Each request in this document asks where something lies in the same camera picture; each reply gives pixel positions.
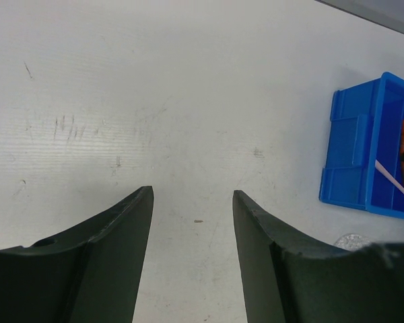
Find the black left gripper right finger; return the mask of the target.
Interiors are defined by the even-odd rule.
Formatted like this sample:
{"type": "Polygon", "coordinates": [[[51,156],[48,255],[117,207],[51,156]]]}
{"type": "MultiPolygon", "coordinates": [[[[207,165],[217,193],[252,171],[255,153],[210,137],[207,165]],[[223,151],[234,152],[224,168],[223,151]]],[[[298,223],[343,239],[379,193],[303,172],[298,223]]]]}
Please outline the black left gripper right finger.
{"type": "Polygon", "coordinates": [[[241,190],[233,218],[249,322],[404,322],[404,243],[344,250],[269,214],[241,190]]]}

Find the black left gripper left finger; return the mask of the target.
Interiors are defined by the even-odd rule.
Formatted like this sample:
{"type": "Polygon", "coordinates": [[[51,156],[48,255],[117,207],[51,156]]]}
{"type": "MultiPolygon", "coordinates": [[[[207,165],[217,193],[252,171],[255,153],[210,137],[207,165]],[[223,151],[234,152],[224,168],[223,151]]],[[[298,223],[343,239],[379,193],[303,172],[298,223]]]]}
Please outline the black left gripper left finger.
{"type": "Polygon", "coordinates": [[[131,322],[154,191],[29,247],[0,250],[0,322],[131,322]]]}

